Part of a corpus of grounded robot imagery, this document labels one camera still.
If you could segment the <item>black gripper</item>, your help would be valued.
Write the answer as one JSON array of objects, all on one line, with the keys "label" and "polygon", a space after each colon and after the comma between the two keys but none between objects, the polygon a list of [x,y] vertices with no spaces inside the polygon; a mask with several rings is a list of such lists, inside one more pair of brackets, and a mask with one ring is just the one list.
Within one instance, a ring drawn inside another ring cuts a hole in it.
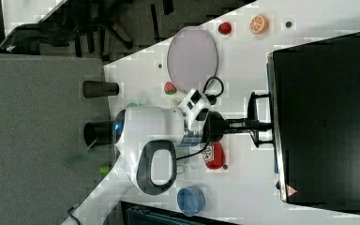
[{"label": "black gripper", "polygon": [[216,143],[225,134],[266,132],[271,130],[272,126],[272,123],[247,118],[224,119],[219,112],[210,112],[203,127],[203,141],[205,143]]}]

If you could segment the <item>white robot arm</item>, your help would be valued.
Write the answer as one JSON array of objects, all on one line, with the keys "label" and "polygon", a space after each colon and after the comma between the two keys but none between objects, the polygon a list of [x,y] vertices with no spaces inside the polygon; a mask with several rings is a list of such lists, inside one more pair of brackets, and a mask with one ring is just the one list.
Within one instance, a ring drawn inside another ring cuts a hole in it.
[{"label": "white robot arm", "polygon": [[208,146],[226,134],[250,133],[253,138],[272,128],[256,118],[225,119],[207,108],[137,106],[117,114],[112,143],[120,156],[112,169],[61,225],[103,225],[130,188],[157,196],[169,190],[177,176],[176,150]]}]

